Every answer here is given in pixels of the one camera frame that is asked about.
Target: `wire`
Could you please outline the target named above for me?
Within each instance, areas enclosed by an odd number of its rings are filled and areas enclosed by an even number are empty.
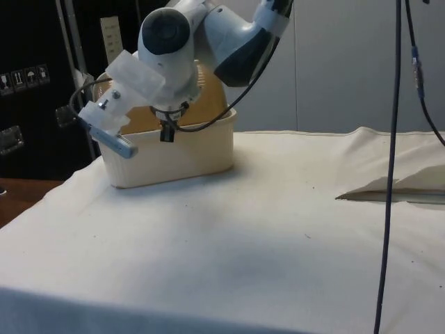
[[[140,0],[136,0],[136,14],[138,16],[139,26],[142,26],[142,13],[140,11]]]
[[[74,114],[74,116],[75,116],[76,118],[79,117],[79,113],[76,111],[76,108],[75,108],[75,106],[74,106],[74,102],[76,101],[76,98],[80,95],[80,93],[81,93],[83,90],[85,90],[85,89],[87,89],[87,88],[89,88],[89,87],[91,87],[91,86],[94,86],[94,85],[96,85],[96,84],[102,84],[102,83],[104,83],[104,82],[108,82],[108,81],[111,81],[111,80],[113,80],[113,79],[112,79],[112,78],[106,78],[106,79],[100,79],[100,80],[96,80],[96,81],[89,82],[89,83],[83,85],[82,87],[80,87],[78,90],[76,90],[76,91],[71,95],[70,103],[68,104],[68,107],[69,107],[70,111]]]
[[[442,135],[440,134],[439,130],[436,128],[436,125],[432,121],[432,119],[430,117],[430,114],[428,112],[428,109],[426,108],[425,99],[423,97],[421,97],[420,103],[422,105],[423,114],[425,115],[425,118],[426,118],[428,124],[430,125],[432,131],[435,133],[437,139],[439,139],[439,141],[442,143],[442,145],[445,146],[444,137],[442,137]]]
[[[213,124],[215,124],[216,122],[218,122],[219,120],[221,120],[228,112],[230,112],[252,90],[252,88],[258,82],[259,78],[263,75],[264,70],[267,68],[268,64],[270,63],[270,60],[272,59],[272,57],[273,57],[273,55],[274,55],[274,53],[275,53],[279,43],[280,43],[280,39],[277,38],[275,40],[274,44],[273,44],[272,50],[270,51],[270,54],[269,54],[268,58],[266,59],[266,62],[261,66],[260,70],[258,71],[258,74],[253,79],[253,81],[241,93],[241,95],[239,95],[238,98],[235,101],[232,102],[232,104],[230,104],[226,109],[224,109],[224,111],[222,111],[222,113],[220,113],[218,116],[216,116],[213,120],[211,120],[210,122],[208,122],[208,123],[206,123],[204,125],[201,125],[200,127],[194,127],[192,129],[185,129],[183,127],[180,127],[177,123],[173,122],[173,120],[170,117],[170,115],[168,113],[165,113],[165,118],[166,118],[168,124],[173,129],[175,129],[176,131],[194,133],[194,132],[200,132],[202,130],[205,130],[208,127],[210,127]]]
[[[389,236],[391,232],[392,191],[394,181],[394,166],[396,163],[396,138],[398,123],[398,105],[401,90],[401,63],[402,63],[402,0],[396,0],[396,80],[394,83],[394,103],[391,120],[391,145],[389,149],[387,201],[385,211],[385,238],[383,241],[382,268],[380,271],[380,286],[378,290],[377,312],[375,314],[374,334],[380,332],[382,320],[383,296],[387,276]]]
[[[423,74],[421,70],[421,63],[419,60],[419,52],[416,45],[416,36],[414,34],[414,25],[412,23],[412,15],[411,15],[411,5],[410,0],[405,0],[405,8],[406,8],[406,15],[408,19],[408,28],[410,30],[410,40],[411,40],[411,47],[413,50],[413,58],[416,60],[415,68],[416,68],[416,79],[417,79],[417,85],[418,85],[418,92],[419,92],[419,99],[422,106],[423,114],[425,115],[425,118],[430,125],[431,129],[435,133],[436,137],[439,139],[439,141],[442,143],[443,146],[445,146],[445,140],[444,137],[440,134],[439,130],[437,129],[436,125],[431,119],[430,113],[428,112],[428,108],[426,107],[425,102],[425,92],[423,89]]]

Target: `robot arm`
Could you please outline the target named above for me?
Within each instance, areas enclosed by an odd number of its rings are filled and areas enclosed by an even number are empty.
[[[175,131],[165,115],[177,122],[188,103],[199,98],[195,59],[227,86],[248,86],[286,29],[292,4],[293,0],[261,0],[253,22],[210,0],[181,0],[155,10],[141,26],[138,60],[123,53],[107,69],[120,100],[109,93],[98,104],[89,103],[80,116],[103,135],[114,136],[128,121],[130,105],[124,101],[150,105],[163,126],[161,141],[173,142]]]
[[[138,55],[165,77],[156,107],[174,111],[197,98],[195,59],[227,86],[247,86],[287,27],[291,5],[291,0],[262,0],[253,23],[206,0],[181,0],[148,15]]]

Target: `warning label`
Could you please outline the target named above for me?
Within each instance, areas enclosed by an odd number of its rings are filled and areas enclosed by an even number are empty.
[[[9,73],[0,74],[0,96],[14,93],[13,82]]]
[[[26,89],[25,76],[22,70],[11,72],[13,78],[13,85],[16,92]]]
[[[37,76],[41,85],[49,84],[51,82],[48,67],[46,65],[37,66]]]
[[[28,88],[39,86],[39,79],[37,77],[37,70],[35,69],[35,67],[25,69],[25,78]]]

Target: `white sheet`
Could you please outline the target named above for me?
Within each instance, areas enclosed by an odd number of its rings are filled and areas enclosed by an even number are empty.
[[[362,198],[372,191],[385,199],[389,141],[386,133],[361,128],[338,147],[342,198]],[[398,136],[394,179],[394,192],[406,198],[411,194],[408,200],[445,204],[445,149],[436,136],[418,132]]]
[[[124,191],[97,160],[0,230],[0,333],[371,333],[384,206],[334,199],[352,136],[236,134],[232,171]],[[394,205],[382,333],[444,332],[444,210]]]

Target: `wooden floor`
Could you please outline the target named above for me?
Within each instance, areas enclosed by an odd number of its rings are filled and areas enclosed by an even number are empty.
[[[60,186],[61,181],[0,179],[0,228],[40,201],[48,191]]]

